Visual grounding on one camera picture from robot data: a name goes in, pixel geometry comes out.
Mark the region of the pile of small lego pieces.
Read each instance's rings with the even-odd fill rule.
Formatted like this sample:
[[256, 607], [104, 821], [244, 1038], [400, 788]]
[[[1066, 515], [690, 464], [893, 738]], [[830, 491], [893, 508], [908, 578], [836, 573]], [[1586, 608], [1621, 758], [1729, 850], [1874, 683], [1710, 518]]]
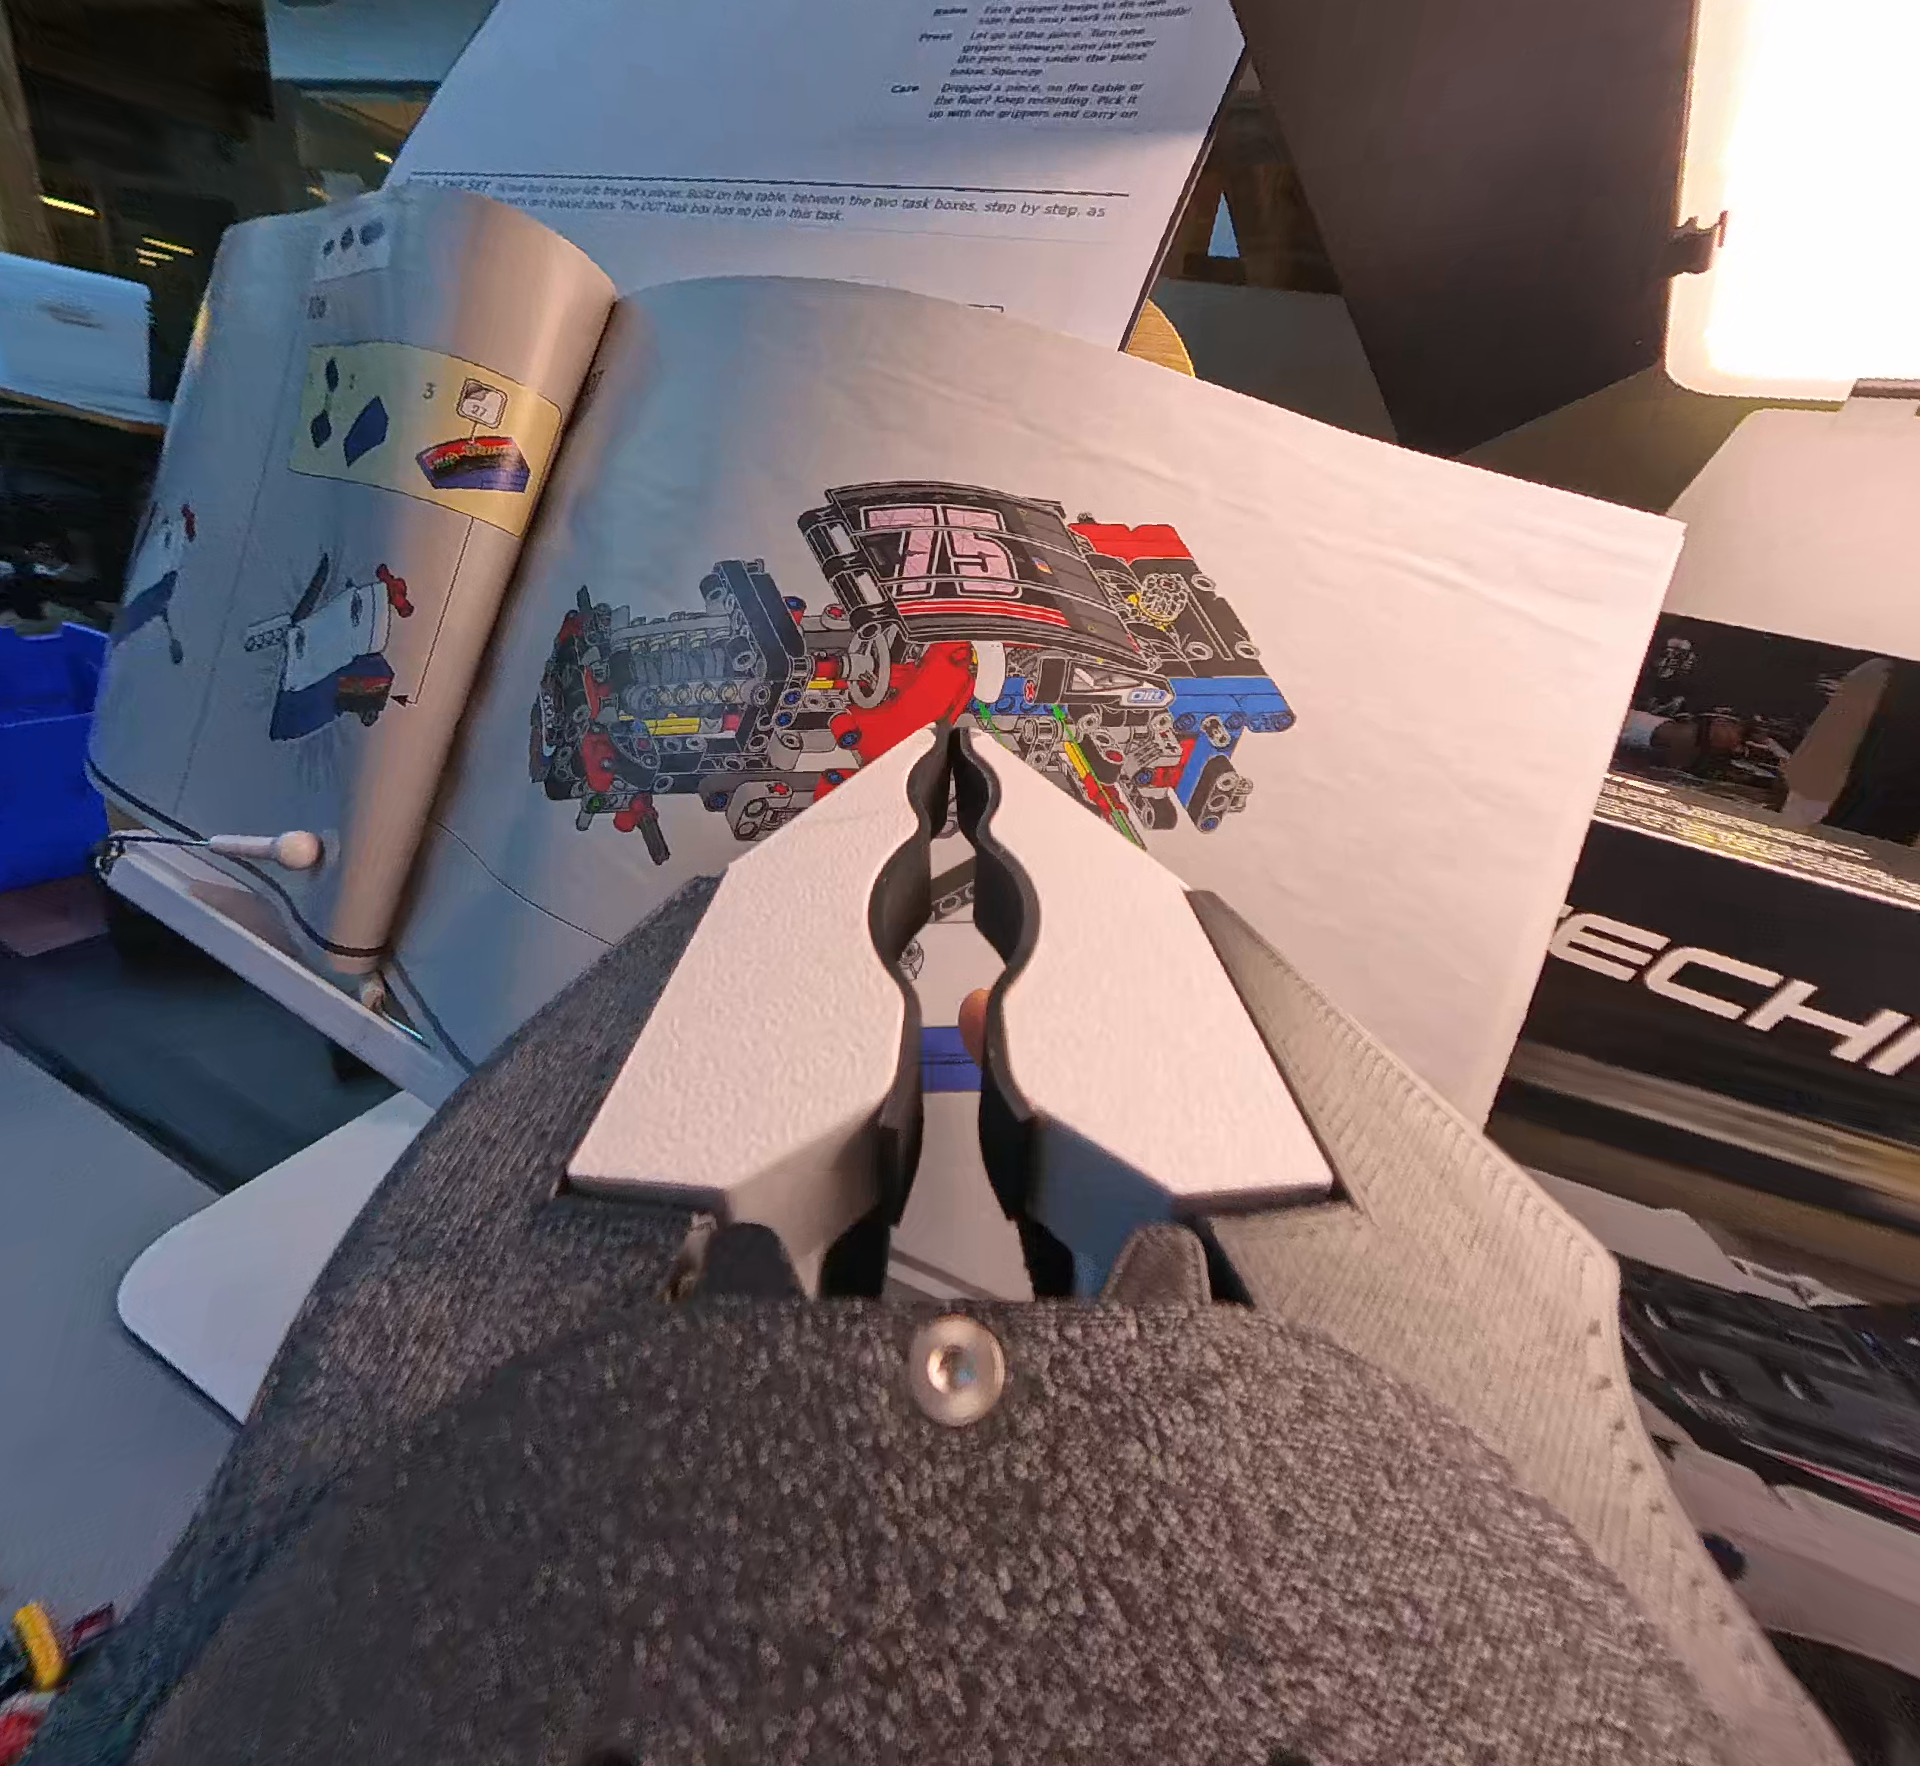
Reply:
[[115, 1630], [118, 1608], [104, 1604], [58, 1621], [41, 1602], [11, 1611], [1, 1628], [1, 1761], [13, 1763], [39, 1737], [50, 1709], [87, 1659]]

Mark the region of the bright light panel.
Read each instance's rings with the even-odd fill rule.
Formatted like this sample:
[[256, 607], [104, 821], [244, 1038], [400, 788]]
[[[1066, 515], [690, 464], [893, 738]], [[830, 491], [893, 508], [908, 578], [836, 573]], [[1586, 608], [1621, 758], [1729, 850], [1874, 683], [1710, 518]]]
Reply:
[[1917, 373], [1917, 0], [1695, 0], [1668, 379], [1842, 398]]

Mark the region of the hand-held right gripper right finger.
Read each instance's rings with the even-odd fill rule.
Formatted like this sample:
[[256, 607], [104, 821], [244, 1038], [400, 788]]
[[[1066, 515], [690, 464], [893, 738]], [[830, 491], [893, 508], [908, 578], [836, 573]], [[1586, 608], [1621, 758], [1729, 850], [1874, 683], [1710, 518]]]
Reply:
[[977, 1141], [1033, 1294], [1096, 1292], [1147, 1225], [1328, 1202], [1332, 1167], [1182, 879], [971, 729], [955, 811], [1000, 960]]

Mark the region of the lego set box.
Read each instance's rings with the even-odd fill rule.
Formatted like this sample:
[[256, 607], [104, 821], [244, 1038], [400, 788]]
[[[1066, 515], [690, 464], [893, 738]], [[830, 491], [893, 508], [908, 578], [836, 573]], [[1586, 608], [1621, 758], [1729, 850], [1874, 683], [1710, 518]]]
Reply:
[[1750, 413], [1497, 1126], [1619, 1259], [1668, 1475], [1776, 1633], [1916, 1675], [1916, 381]]

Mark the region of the blue storage bin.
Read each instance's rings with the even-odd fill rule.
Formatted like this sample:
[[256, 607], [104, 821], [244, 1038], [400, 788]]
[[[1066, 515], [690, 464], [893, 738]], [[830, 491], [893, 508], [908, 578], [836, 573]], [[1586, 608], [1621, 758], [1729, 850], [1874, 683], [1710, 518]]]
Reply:
[[84, 757], [107, 638], [1, 631], [1, 888], [79, 874], [107, 834]]

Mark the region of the lego instruction booklet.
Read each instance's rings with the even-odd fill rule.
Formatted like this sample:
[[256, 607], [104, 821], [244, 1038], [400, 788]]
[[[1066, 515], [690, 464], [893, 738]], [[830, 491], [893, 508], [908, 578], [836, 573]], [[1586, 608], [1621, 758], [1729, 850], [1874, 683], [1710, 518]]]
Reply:
[[85, 769], [476, 1067], [969, 725], [1482, 1122], [1681, 531], [988, 310], [616, 295], [487, 199], [240, 223]]

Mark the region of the white book stand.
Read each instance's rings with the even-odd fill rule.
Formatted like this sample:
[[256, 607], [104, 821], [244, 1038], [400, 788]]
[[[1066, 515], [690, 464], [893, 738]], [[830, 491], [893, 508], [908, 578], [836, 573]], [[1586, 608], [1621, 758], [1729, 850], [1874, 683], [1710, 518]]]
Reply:
[[244, 1420], [330, 1255], [469, 1067], [417, 1031], [410, 1004], [370, 1006], [300, 963], [276, 908], [212, 865], [218, 855], [259, 863], [272, 839], [204, 849], [127, 832], [115, 844], [111, 892], [396, 1088], [162, 1233], [119, 1280], [132, 1338]]

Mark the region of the dark board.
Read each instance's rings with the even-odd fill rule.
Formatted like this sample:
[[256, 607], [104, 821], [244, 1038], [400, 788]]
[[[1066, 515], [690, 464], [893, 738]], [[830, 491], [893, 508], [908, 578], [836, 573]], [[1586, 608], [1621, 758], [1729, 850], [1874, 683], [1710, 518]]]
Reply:
[[1228, 1], [1401, 444], [1655, 357], [1694, 0]]

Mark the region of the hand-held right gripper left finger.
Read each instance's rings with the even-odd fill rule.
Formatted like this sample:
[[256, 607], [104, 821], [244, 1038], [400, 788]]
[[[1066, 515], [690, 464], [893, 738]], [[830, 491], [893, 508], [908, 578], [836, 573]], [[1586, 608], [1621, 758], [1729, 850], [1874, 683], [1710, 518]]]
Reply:
[[920, 1145], [919, 1004], [952, 731], [854, 773], [722, 874], [575, 1145], [571, 1191], [758, 1222], [797, 1259], [900, 1218]]

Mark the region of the printed task sheet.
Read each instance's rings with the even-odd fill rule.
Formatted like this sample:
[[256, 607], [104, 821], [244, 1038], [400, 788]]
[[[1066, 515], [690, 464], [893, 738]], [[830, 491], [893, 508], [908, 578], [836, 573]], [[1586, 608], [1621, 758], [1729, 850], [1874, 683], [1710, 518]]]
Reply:
[[813, 277], [1119, 347], [1242, 52], [1228, 0], [498, 0], [396, 176], [622, 291]]

